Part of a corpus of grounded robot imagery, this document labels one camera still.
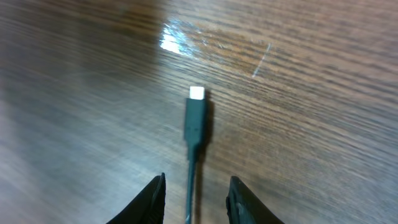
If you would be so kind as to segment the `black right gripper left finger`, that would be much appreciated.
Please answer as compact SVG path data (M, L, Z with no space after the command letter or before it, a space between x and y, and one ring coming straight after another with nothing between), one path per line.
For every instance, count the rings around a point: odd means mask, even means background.
M165 174L161 173L107 224L163 224L165 196Z

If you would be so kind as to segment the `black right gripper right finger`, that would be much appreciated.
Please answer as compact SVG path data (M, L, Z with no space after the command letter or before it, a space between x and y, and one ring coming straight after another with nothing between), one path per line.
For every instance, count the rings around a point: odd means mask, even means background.
M226 198L230 224L284 224L237 176L231 176Z

